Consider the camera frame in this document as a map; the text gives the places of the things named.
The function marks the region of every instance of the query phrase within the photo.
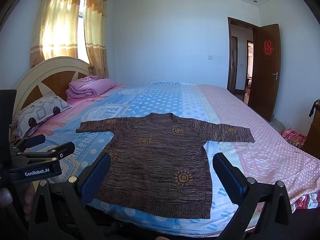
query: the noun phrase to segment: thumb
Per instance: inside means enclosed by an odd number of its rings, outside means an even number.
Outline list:
[[[4,187],[0,190],[0,207],[5,208],[12,203],[12,195],[10,191]]]

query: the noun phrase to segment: red chinese character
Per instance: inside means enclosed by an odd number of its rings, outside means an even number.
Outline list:
[[[273,50],[274,50],[271,47],[271,41],[270,40],[269,41],[265,41],[263,44],[264,44],[264,48],[263,48],[264,54],[270,56],[272,54]]]

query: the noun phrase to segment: wooden cabinet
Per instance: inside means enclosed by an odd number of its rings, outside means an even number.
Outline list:
[[[320,110],[316,110],[302,151],[320,159]]]

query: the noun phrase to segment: mattress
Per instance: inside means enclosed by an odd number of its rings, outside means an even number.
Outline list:
[[[71,109],[49,119],[36,131],[35,135],[46,135],[46,142],[31,149],[47,151],[65,142],[74,142],[74,153],[60,161],[62,174],[51,178],[52,183],[79,175],[86,166],[93,163],[113,137],[111,132],[77,134],[75,131],[80,122],[113,117],[141,117],[153,112],[173,113],[180,117],[251,129],[255,143],[208,141],[204,145],[212,177],[210,219],[158,217],[98,199],[89,204],[118,220],[169,235],[219,235],[238,206],[231,203],[212,168],[212,157],[218,152],[223,152],[246,177],[251,176],[258,182],[269,184],[282,180],[287,187],[293,212],[302,206],[319,206],[320,160],[287,143],[263,118],[224,88],[183,83],[116,85],[99,97],[71,99],[68,103],[73,106]],[[261,209],[262,205],[258,205],[247,229],[255,226]]]

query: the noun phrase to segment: brown knit sweater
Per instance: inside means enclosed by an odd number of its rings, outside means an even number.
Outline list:
[[[207,140],[254,142],[249,128],[174,114],[82,122],[80,132],[111,131],[111,168],[96,198],[168,218],[209,219],[212,181]]]

